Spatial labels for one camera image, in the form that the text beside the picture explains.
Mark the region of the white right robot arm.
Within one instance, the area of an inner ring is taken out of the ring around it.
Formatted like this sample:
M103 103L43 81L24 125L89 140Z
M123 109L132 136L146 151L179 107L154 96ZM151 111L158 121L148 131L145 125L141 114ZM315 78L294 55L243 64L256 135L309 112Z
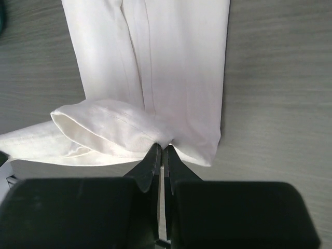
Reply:
M1 154L1 248L319 248L284 182L205 181L154 144L122 177L18 180Z

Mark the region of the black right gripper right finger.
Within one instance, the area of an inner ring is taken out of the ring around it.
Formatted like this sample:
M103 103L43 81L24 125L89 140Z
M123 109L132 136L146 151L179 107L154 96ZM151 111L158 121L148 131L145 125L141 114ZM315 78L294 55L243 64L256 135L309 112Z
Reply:
M319 248L299 191L286 182L205 181L163 153L167 239L171 248Z

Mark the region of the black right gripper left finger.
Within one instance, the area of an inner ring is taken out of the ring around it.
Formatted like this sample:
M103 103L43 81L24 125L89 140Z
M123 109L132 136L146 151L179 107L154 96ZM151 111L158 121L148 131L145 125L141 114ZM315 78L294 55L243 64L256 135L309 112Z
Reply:
M1 205L1 248L154 248L161 146L122 177L17 182Z

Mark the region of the white and green t-shirt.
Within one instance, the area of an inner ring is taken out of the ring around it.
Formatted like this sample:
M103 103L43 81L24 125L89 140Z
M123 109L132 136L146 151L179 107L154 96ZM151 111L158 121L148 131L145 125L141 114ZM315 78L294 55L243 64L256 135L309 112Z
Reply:
M220 140L229 1L63 1L85 99L1 135L1 154L71 167L173 146L209 167Z

